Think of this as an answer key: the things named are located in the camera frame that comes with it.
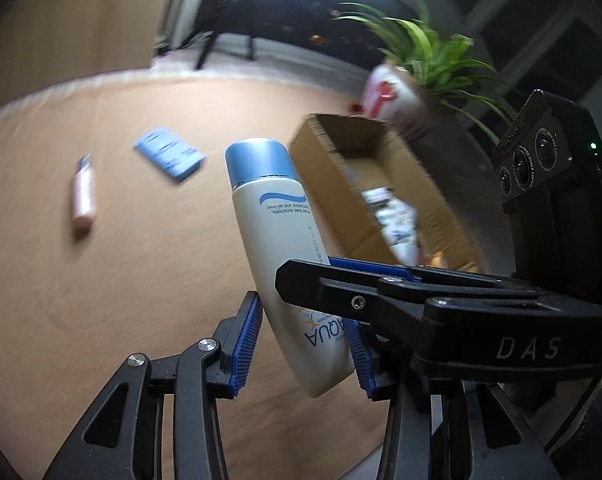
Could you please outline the patterned tissue pack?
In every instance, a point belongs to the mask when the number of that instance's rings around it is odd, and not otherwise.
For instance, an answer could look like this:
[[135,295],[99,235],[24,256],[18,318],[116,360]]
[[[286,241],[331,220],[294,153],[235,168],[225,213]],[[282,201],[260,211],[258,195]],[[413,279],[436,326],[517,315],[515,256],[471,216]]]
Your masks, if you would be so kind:
[[416,209],[390,198],[376,210],[375,217],[394,258],[403,266],[416,266],[419,263]]

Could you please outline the white sunscreen bottle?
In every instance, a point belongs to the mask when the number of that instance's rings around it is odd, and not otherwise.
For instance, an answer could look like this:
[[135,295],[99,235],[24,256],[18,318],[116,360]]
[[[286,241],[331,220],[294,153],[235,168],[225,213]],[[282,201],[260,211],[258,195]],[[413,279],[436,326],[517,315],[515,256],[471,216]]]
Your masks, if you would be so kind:
[[317,398],[353,372],[347,336],[337,316],[281,300],[276,271],[289,260],[326,264],[328,257],[283,144],[241,140],[225,152],[243,248],[275,338],[304,392]]

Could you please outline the dragon keychain figurine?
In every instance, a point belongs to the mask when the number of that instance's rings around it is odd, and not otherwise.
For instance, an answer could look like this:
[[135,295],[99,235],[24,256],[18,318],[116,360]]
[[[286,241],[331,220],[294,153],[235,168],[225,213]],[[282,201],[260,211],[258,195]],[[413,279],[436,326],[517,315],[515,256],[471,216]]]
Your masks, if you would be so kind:
[[429,268],[447,269],[447,261],[441,250],[424,255],[423,259],[421,259],[421,264],[429,266]]

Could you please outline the patterned lighter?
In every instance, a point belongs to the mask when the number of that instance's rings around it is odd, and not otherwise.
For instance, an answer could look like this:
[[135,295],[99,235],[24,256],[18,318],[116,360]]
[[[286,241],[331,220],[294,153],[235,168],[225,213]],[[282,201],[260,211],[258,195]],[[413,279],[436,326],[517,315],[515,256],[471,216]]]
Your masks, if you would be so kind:
[[372,188],[371,190],[363,191],[362,197],[371,206],[386,204],[389,200],[393,199],[393,195],[388,188]]

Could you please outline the cardboard box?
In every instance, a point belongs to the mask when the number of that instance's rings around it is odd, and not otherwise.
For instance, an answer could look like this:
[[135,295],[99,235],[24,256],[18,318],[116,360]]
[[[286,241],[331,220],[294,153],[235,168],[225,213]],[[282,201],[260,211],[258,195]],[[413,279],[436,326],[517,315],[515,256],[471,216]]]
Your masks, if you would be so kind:
[[443,194],[400,136],[363,117],[309,115],[289,144],[302,183],[351,259],[398,264],[371,194],[414,212],[418,257],[477,272],[480,257]]

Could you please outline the white red flower pot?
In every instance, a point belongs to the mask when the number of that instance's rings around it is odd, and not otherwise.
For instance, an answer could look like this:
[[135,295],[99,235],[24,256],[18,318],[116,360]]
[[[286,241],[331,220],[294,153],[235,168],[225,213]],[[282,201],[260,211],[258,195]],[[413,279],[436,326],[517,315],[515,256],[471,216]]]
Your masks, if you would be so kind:
[[389,58],[368,75],[361,107],[365,117],[386,122],[405,143],[423,139],[443,119],[438,101]]

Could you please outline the blue patterned card box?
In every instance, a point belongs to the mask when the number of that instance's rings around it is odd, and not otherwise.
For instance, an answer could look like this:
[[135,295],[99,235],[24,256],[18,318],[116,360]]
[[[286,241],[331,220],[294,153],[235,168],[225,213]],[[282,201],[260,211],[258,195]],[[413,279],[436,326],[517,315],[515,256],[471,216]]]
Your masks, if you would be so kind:
[[156,128],[139,138],[134,148],[153,166],[176,182],[182,182],[198,171],[205,154],[185,142],[172,130]]

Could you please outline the spider plant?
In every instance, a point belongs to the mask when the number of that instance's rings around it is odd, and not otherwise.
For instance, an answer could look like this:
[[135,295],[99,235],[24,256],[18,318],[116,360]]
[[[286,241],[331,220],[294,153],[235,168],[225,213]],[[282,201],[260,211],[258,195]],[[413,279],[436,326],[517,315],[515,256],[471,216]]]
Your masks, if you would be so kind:
[[469,102],[487,107],[505,126],[515,119],[514,108],[500,98],[480,91],[484,81],[502,86],[505,81],[490,63],[474,58],[470,50],[475,40],[458,32],[443,37],[431,25],[426,3],[418,3],[416,18],[395,18],[362,2],[344,2],[344,10],[335,17],[363,25],[382,45],[378,51],[439,107],[465,117],[478,127],[493,144],[500,138],[483,120],[465,110]]

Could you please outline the small pink bottle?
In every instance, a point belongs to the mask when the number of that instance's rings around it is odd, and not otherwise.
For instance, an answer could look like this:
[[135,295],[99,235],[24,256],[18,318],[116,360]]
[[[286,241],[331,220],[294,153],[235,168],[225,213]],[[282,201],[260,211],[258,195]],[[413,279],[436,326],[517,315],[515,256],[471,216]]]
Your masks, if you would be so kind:
[[72,224],[78,232],[92,229],[97,218],[92,157],[83,156],[76,165],[71,194]]

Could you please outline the large plywood board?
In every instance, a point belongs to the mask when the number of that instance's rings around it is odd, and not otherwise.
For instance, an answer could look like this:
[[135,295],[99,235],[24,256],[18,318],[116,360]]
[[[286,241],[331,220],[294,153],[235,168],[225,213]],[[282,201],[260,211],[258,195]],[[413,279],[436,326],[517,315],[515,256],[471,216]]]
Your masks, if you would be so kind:
[[14,0],[0,20],[0,107],[76,78],[149,66],[167,0]]

